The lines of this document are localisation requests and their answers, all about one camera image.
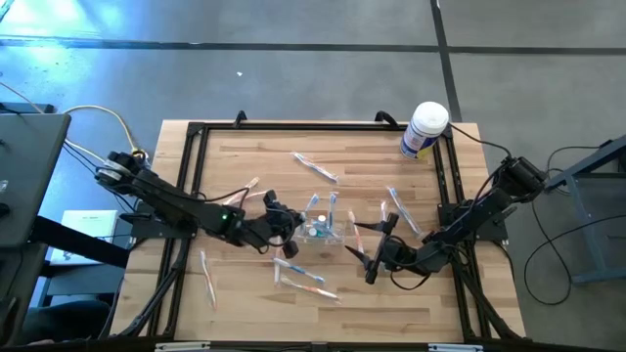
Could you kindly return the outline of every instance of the white plastic bottle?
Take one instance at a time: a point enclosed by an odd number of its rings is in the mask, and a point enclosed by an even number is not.
[[[404,132],[400,151],[409,158],[422,158],[443,132],[450,114],[441,104],[424,102],[418,105]]]

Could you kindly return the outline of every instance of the cable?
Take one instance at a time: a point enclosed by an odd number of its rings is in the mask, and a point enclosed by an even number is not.
[[[501,145],[495,144],[495,143],[493,143],[493,142],[481,141],[481,140],[479,140],[479,139],[473,138],[473,137],[472,137],[470,134],[468,134],[466,131],[464,131],[464,130],[460,129],[459,127],[455,126],[454,124],[450,123],[449,125],[450,125],[450,127],[454,128],[455,130],[457,130],[457,131],[459,131],[460,133],[464,134],[466,137],[470,138],[471,140],[473,140],[473,141],[475,141],[475,142],[478,142],[478,143],[480,143],[480,144],[483,144],[483,145],[487,145],[487,146],[491,146],[491,147],[495,147],[495,148],[497,148],[497,149],[503,150],[503,151],[505,151],[505,153],[506,153],[509,157],[513,157],[513,156],[511,155],[511,152],[509,152],[509,150],[508,150],[507,148],[505,148],[505,147],[503,147],[503,146],[501,146]]]
[[[111,304],[111,309],[109,310],[109,314],[107,315],[107,319],[105,320],[105,324],[100,331],[97,339],[102,339],[105,337],[105,334],[111,332],[111,325],[113,322],[113,315],[115,313],[115,308],[117,307],[117,300],[119,298],[119,293],[121,291],[121,284],[124,282],[124,277],[121,277],[119,281],[119,285],[117,285],[117,290],[115,291],[115,297],[113,298],[113,302]]]
[[[68,143],[64,142],[64,146],[68,149],[71,149],[74,153],[76,153],[78,156],[80,156],[83,160],[85,160],[85,162],[89,163],[94,170],[98,167],[98,165],[96,165],[95,163],[93,163],[87,156],[81,154],[79,151],[77,151],[74,147],[72,147],[71,145],[69,145]]]
[[[72,142],[68,138],[66,138],[66,143],[71,145],[72,147],[78,149],[78,150],[81,150],[84,153],[90,154],[94,158],[98,159],[101,163],[105,163],[105,160],[101,156],[95,154],[94,152],[91,152],[90,150],[88,150],[88,149],[86,149],[84,147],[80,147],[79,145],[75,144],[74,142]]]
[[[5,88],[7,88],[8,90],[12,91],[13,93],[15,93],[18,97],[24,99],[27,103],[29,103],[33,109],[35,109],[37,112],[39,113],[44,113],[42,109],[40,109],[35,103],[33,103],[31,100],[29,100],[27,97],[25,97],[24,95],[22,95],[20,92],[18,92],[17,90],[9,87],[6,83],[4,82],[0,82],[0,85],[3,85]]]
[[[69,145],[63,145],[63,149],[66,151],[66,153],[69,154],[69,156],[73,157],[76,159],[76,161],[80,162],[81,165],[83,165],[87,170],[89,170],[89,172],[91,172],[94,176],[96,176],[96,173],[89,167],[87,166],[86,163],[84,163],[81,159],[79,159],[76,155],[74,155],[73,153],[71,153],[69,151],[69,149],[72,149],[76,154],[80,155],[85,161],[89,162],[91,165],[95,166],[95,164],[93,162],[91,162],[88,158],[85,157],[85,155],[79,153],[78,151],[76,151],[74,148],[72,148]],[[125,212],[134,212],[134,207],[128,202],[128,200],[126,200],[124,197],[122,197],[121,195],[118,195],[117,193],[111,191],[111,190],[107,190],[108,192],[110,192],[114,197],[115,197],[115,201],[117,201],[117,204],[119,204],[119,206],[121,207],[121,209]],[[128,209],[124,208],[124,205],[122,205],[122,203],[120,201],[123,201],[131,210],[128,211]]]
[[[399,242],[399,243],[400,243],[400,245],[401,245],[401,246],[403,246],[403,247],[406,247],[406,248],[411,248],[411,247],[410,247],[410,246],[408,246],[408,245],[407,245],[407,243],[406,243],[406,242],[404,242],[404,240],[402,240],[401,238],[399,238],[399,237],[397,237],[397,236],[395,236],[395,235],[390,235],[390,236],[387,236],[386,238],[384,238],[384,240],[382,240],[382,254],[383,254],[383,255],[387,258],[387,260],[388,260],[391,264],[393,264],[393,265],[395,265],[395,266],[397,266],[397,267],[399,267],[399,268],[408,268],[408,267],[416,266],[416,265],[418,265],[418,264],[420,264],[420,263],[423,263],[424,261],[426,261],[426,260],[428,260],[428,259],[432,258],[432,257],[433,257],[433,256],[435,256],[436,254],[439,254],[439,252],[438,252],[438,251],[434,251],[433,253],[429,254],[426,258],[416,259],[416,261],[414,261],[413,263],[400,263],[400,262],[396,261],[395,259],[391,258],[391,257],[387,254],[386,250],[384,249],[384,248],[385,248],[385,246],[384,246],[384,245],[385,245],[387,242],[391,241],[391,240],[395,240],[396,242]]]
[[[500,248],[500,250],[502,250],[502,252],[505,254],[507,259],[509,260],[509,267],[511,267],[511,276],[513,277],[513,280],[515,280],[515,271],[514,271],[513,260],[511,259],[511,255],[509,254],[507,249],[500,242],[492,241],[492,243],[496,244],[496,246],[498,248]]]
[[[542,234],[544,235],[544,237],[546,238],[546,240],[545,240],[543,243],[539,244],[539,245],[535,248],[535,250],[533,250],[533,251],[532,251],[532,253],[530,253],[530,255],[528,256],[528,258],[526,259],[526,262],[524,263],[524,285],[525,285],[526,290],[528,291],[528,293],[529,293],[529,294],[533,297],[533,299],[535,299],[537,302],[539,302],[539,303],[541,303],[541,304],[549,305],[549,306],[556,306],[556,305],[559,305],[559,304],[561,304],[562,302],[564,302],[564,301],[565,301],[565,300],[569,297],[569,294],[571,293],[571,289],[572,289],[572,280],[571,280],[571,275],[570,275],[570,273],[569,273],[569,269],[568,269],[568,268],[567,268],[567,266],[565,265],[565,262],[563,261],[563,259],[560,257],[560,253],[559,253],[559,252],[557,251],[557,249],[555,248],[555,246],[554,246],[553,242],[554,242],[554,241],[556,241],[556,240],[558,240],[558,239],[560,239],[561,237],[563,237],[563,236],[565,236],[565,235],[571,234],[571,233],[573,233],[573,232],[576,232],[576,231],[578,231],[578,230],[584,229],[584,228],[586,228],[586,227],[588,227],[588,226],[591,226],[591,225],[595,225],[595,224],[598,224],[598,223],[601,223],[601,222],[604,222],[604,221],[608,221],[608,220],[619,219],[619,218],[626,218],[626,214],[621,214],[621,215],[613,215],[613,216],[605,217],[605,218],[603,218],[603,219],[598,219],[598,220],[596,220],[596,221],[592,221],[592,222],[590,222],[590,223],[587,223],[587,224],[584,224],[584,225],[581,225],[581,226],[575,227],[575,228],[573,228],[573,229],[571,229],[571,230],[565,231],[565,232],[563,232],[563,233],[560,233],[560,234],[558,234],[558,235],[556,235],[555,237],[553,237],[553,238],[551,238],[551,239],[550,239],[550,238],[548,237],[548,235],[546,234],[546,232],[545,232],[545,230],[544,230],[543,226],[541,226],[541,223],[539,223],[539,217],[537,216],[537,212],[536,212],[536,210],[534,209],[534,206],[533,206],[533,213],[534,213],[534,215],[535,215],[535,220],[537,220],[537,224],[539,224],[539,229],[542,231]],[[538,298],[538,297],[537,297],[537,296],[536,296],[536,295],[532,292],[532,290],[530,289],[530,286],[528,285],[528,278],[527,278],[527,276],[528,276],[528,264],[530,263],[530,260],[533,258],[533,256],[535,256],[535,254],[539,251],[539,249],[543,248],[546,244],[549,244],[549,245],[553,248],[553,250],[555,251],[555,253],[559,256],[559,260],[560,260],[561,264],[563,265],[563,268],[565,269],[565,271],[566,271],[566,273],[567,273],[568,288],[567,288],[567,291],[566,291],[566,293],[565,293],[565,296],[564,296],[562,299],[559,299],[559,300],[554,301],[554,302],[547,302],[547,301],[544,301],[544,300],[542,300],[542,299]]]
[[[119,170],[115,170],[115,169],[108,168],[108,167],[97,167],[97,168],[96,168],[96,171],[99,171],[99,170],[108,170],[108,171],[113,171],[113,172],[117,172],[117,173],[119,173]],[[216,200],[221,200],[221,199],[226,198],[226,197],[230,197],[230,196],[232,196],[232,195],[236,195],[236,194],[237,194],[237,193],[239,193],[239,192],[243,192],[243,191],[249,190],[249,188],[244,187],[244,188],[240,188],[240,189],[238,189],[238,190],[235,190],[235,191],[233,191],[233,192],[231,192],[231,193],[229,193],[229,194],[226,194],[226,195],[224,195],[224,196],[220,196],[220,197],[216,197],[216,198],[198,199],[198,198],[194,198],[194,197],[187,196],[187,195],[178,195],[178,194],[175,194],[175,193],[173,193],[173,192],[171,192],[171,191],[168,191],[168,190],[166,190],[166,189],[161,189],[159,185],[157,185],[157,184],[155,184],[155,183],[153,183],[153,182],[151,182],[151,181],[148,181],[148,180],[144,180],[144,179],[137,178],[135,175],[132,175],[132,174],[124,174],[124,176],[130,177],[130,178],[133,178],[133,179],[135,179],[135,180],[138,180],[138,181],[143,182],[143,183],[145,183],[145,184],[148,184],[148,185],[150,185],[150,186],[157,187],[157,188],[159,188],[159,190],[160,190],[161,192],[163,192],[163,193],[167,193],[167,194],[169,194],[169,195],[171,195],[171,196],[178,197],[178,198],[182,198],[182,199],[187,199],[187,200],[191,200],[191,201],[212,202],[212,201],[216,201]]]
[[[133,142],[133,139],[130,135],[130,131],[128,130],[128,126],[126,125],[126,122],[124,122],[124,119],[121,118],[121,116],[117,114],[117,112],[111,109],[107,109],[107,108],[96,106],[96,105],[85,105],[85,106],[76,106],[73,108],[69,108],[65,110],[63,113],[70,113],[70,112],[74,112],[77,110],[87,110],[87,109],[101,110],[101,111],[108,112],[111,115],[115,116],[117,120],[119,121],[119,124],[121,124],[122,128],[124,129],[124,132],[126,133],[126,138],[128,139],[128,144],[130,144],[131,152],[134,153],[134,152],[139,151],[139,149],[137,148],[137,146],[135,146],[135,143]]]
[[[246,200],[247,194],[250,192],[250,187],[246,187],[246,191],[244,192],[244,194],[242,195],[242,200],[240,200],[239,202],[239,209],[242,209],[244,207],[244,200]]]
[[[530,203],[530,207],[532,208],[532,214],[535,217],[535,221],[537,221],[537,225],[539,226],[539,230],[541,231],[541,234],[544,236],[544,238],[546,238],[546,241],[550,244],[550,247],[552,248],[552,250],[557,255],[557,258],[559,259],[560,264],[562,265],[563,269],[565,270],[565,274],[567,275],[567,290],[565,291],[565,295],[561,299],[558,299],[556,301],[547,302],[547,301],[544,301],[544,300],[540,299],[539,297],[537,297],[532,292],[532,290],[528,286],[528,280],[526,278],[526,268],[527,268],[526,265],[524,265],[524,284],[526,286],[526,290],[528,291],[528,293],[530,293],[530,295],[533,297],[533,299],[536,300],[537,302],[539,302],[541,304],[545,304],[545,305],[551,305],[551,306],[559,305],[562,302],[564,302],[565,300],[567,300],[567,298],[569,298],[569,294],[571,293],[571,286],[572,286],[571,273],[569,272],[569,268],[567,268],[567,265],[565,264],[565,261],[563,260],[563,257],[560,255],[559,251],[555,247],[555,244],[552,243],[552,240],[550,240],[550,238],[548,237],[548,234],[546,233],[546,230],[544,229],[543,225],[541,225],[541,221],[539,220],[539,215],[537,214],[537,208],[535,207],[535,201],[534,200]]]
[[[21,94],[20,92],[18,92],[17,90],[11,88],[9,85],[7,85],[4,82],[0,82],[0,85],[3,85],[5,88],[7,88],[8,90],[12,91],[13,93],[15,93],[16,95],[18,95],[20,98],[24,99],[26,102],[28,102],[37,112],[39,113],[45,113],[40,107],[38,107],[35,103],[33,103],[29,98],[25,97],[23,94]],[[95,105],[86,105],[86,106],[77,106],[77,107],[73,107],[73,108],[69,108],[68,110],[65,110],[63,113],[70,113],[76,110],[85,110],[85,109],[96,109],[96,110],[102,110],[104,112],[108,112],[110,114],[112,114],[113,116],[115,116],[117,118],[117,120],[119,121],[119,123],[121,124],[122,128],[124,129],[124,132],[126,133],[126,138],[128,139],[128,143],[130,144],[130,148],[131,148],[131,153],[135,154],[136,152],[139,152],[143,155],[146,154],[145,151],[140,150],[137,148],[137,146],[135,145],[135,143],[132,140],[132,137],[130,135],[130,131],[128,130],[128,126],[126,125],[126,122],[124,122],[124,119],[121,118],[121,116],[119,114],[117,114],[115,111],[104,108],[104,107],[100,107],[100,106],[95,106]],[[72,147],[81,150],[84,153],[87,153],[91,156],[93,156],[94,158],[98,159],[101,163],[104,163],[105,160],[97,155],[96,153],[74,143],[73,141],[71,141],[69,138],[66,138],[66,143],[68,143],[69,145],[71,145]]]
[[[491,181],[491,179],[496,177],[496,174],[500,173],[500,171],[502,171],[502,169],[504,169],[505,166],[507,166],[506,163],[500,164],[498,168],[496,168],[491,174],[489,174],[489,177],[487,177],[485,182],[482,183],[482,186],[480,186],[480,188],[478,189],[478,192],[476,192],[476,196],[473,198],[473,202],[469,205],[468,215],[471,214],[471,212],[473,211],[474,205],[478,203],[478,201],[480,200],[480,195],[482,194],[482,191],[485,189],[485,187],[487,187],[487,185],[489,184],[489,181]]]
[[[402,286],[402,285],[398,284],[398,283],[395,281],[395,279],[393,279],[393,273],[394,273],[394,272],[391,272],[391,274],[389,274],[389,278],[391,279],[391,282],[392,282],[394,285],[396,285],[398,288],[401,288],[401,289],[404,289],[404,290],[414,290],[414,289],[416,289],[416,288],[419,288],[420,286],[422,286],[423,284],[425,284],[425,282],[426,282],[426,281],[428,281],[428,279],[430,279],[430,274],[428,274],[428,275],[424,276],[424,278],[423,278],[423,279],[422,279],[422,280],[421,280],[421,281],[420,281],[417,285],[415,285],[415,286],[413,286],[413,287],[405,287],[405,286]]]
[[[589,146],[569,146],[569,147],[562,147],[559,148],[557,150],[555,150],[554,152],[552,152],[550,154],[550,156],[548,156],[548,161],[546,162],[546,174],[548,175],[548,180],[550,180],[552,177],[550,177],[550,171],[560,171],[563,172],[562,169],[559,168],[555,168],[555,167],[550,167],[550,164],[552,162],[552,158],[555,156],[555,154],[557,154],[558,152],[561,151],[566,151],[566,150],[572,150],[572,149],[579,149],[579,150],[596,150],[599,149],[600,147],[589,147]],[[555,192],[557,192],[558,194],[562,195],[562,196],[569,196],[569,192],[565,191],[565,190],[560,190],[559,188],[555,189]]]

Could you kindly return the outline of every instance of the gray floor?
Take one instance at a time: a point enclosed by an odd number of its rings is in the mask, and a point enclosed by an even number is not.
[[[0,35],[437,43],[426,0],[60,3],[63,7],[52,0],[16,0],[0,22]],[[448,43],[454,46],[626,46],[621,16],[626,3],[619,0],[440,0],[440,8]],[[451,62],[463,120],[478,122],[484,139],[538,165],[556,148],[598,145],[626,130],[623,56],[455,54]],[[164,118],[234,118],[238,110],[246,110],[250,118],[371,120],[377,110],[387,110],[406,120],[422,101],[447,105],[439,56],[429,53],[0,47],[0,71],[3,81],[32,100],[60,110],[78,104],[117,110],[149,151]],[[2,91],[0,100],[15,99]],[[99,154],[127,149],[119,126],[103,113],[76,113],[69,135]],[[498,150],[485,153],[490,169],[503,157]],[[584,154],[565,152],[554,166],[564,167]],[[115,207],[111,195],[62,154],[41,213],[59,220],[65,209]],[[551,235],[578,225],[568,198],[541,196],[537,207]],[[538,304],[521,280],[525,258],[542,240],[529,207],[520,206],[507,226],[528,335],[539,341],[626,349],[626,284],[576,286],[561,306]],[[580,234],[564,238],[558,247],[573,273],[589,270]],[[563,275],[546,250],[532,262],[529,283],[544,299],[555,299],[565,289]]]

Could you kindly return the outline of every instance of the wooden table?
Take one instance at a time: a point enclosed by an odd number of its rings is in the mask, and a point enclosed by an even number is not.
[[[154,170],[175,184],[183,150],[186,120],[165,120],[161,127]],[[459,123],[479,137],[474,123]],[[401,133],[362,131],[211,131],[202,174],[201,191],[213,198],[245,185],[255,176],[258,191],[274,189],[279,201],[302,209],[317,193],[321,201],[314,214],[326,212],[329,191],[339,191],[338,221],[347,220],[351,208],[359,221],[380,221],[380,201],[397,211],[385,186],[393,186],[425,231],[438,227],[440,202],[432,155],[411,160],[400,151]],[[454,135],[465,193],[472,198],[487,177],[482,147]],[[289,152],[305,154],[339,175],[333,185],[293,160]],[[447,151],[442,145],[446,170]],[[190,165],[188,184],[194,166]],[[454,192],[449,191],[452,199]],[[260,198],[246,202],[247,216],[263,211]],[[409,226],[400,220],[395,235],[419,246]],[[366,252],[372,254],[380,233],[361,230]],[[354,245],[348,238],[346,244]],[[131,253],[112,325],[119,332],[129,325],[153,293],[163,240],[150,240]],[[348,341],[427,342],[461,341],[459,311],[452,271],[447,266],[422,287],[405,291],[380,272],[376,284],[367,285],[360,263],[341,246],[300,246],[292,260],[327,280],[326,289],[341,297],[341,305],[290,287],[275,287],[270,255],[253,248],[237,248],[207,236],[198,236],[190,251],[176,339],[247,341]],[[200,249],[207,252],[217,295],[212,311],[205,294]],[[494,307],[520,335],[524,335],[514,282],[505,255],[492,243],[479,243],[476,255],[483,288]],[[303,284],[312,281],[296,273],[283,273]],[[400,284],[412,286],[421,278],[408,272],[394,275]],[[161,312],[165,324],[169,296]],[[469,300],[472,325],[478,332],[473,300]]]

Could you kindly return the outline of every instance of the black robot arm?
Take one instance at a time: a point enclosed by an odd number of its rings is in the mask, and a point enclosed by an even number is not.
[[[270,245],[270,239],[279,237],[287,258],[297,254],[291,236],[303,221],[298,212],[278,202],[274,191],[269,191],[263,199],[264,215],[245,219],[243,209],[210,202],[217,199],[192,197],[163,181],[144,166],[139,154],[110,153],[105,166],[98,169],[96,176],[101,186],[117,194],[137,197],[150,207],[148,212],[122,216],[139,229],[164,228],[165,232],[189,236],[203,229],[221,241],[236,246],[251,245],[259,251]]]
[[[426,236],[422,247],[412,248],[391,234],[398,215],[390,213],[387,220],[379,224],[356,224],[383,233],[374,259],[352,247],[346,248],[363,263],[365,281],[370,285],[376,280],[380,263],[391,272],[407,270],[424,277],[438,273],[448,263],[461,269],[463,264],[457,244],[473,237],[485,222],[507,212],[511,204],[535,199],[543,190],[545,179],[545,173],[524,157],[507,157],[495,172],[492,189],[484,197],[475,199],[450,226]],[[473,278],[464,270],[458,272],[477,304],[483,307],[494,330],[503,338],[519,338],[498,315]]]

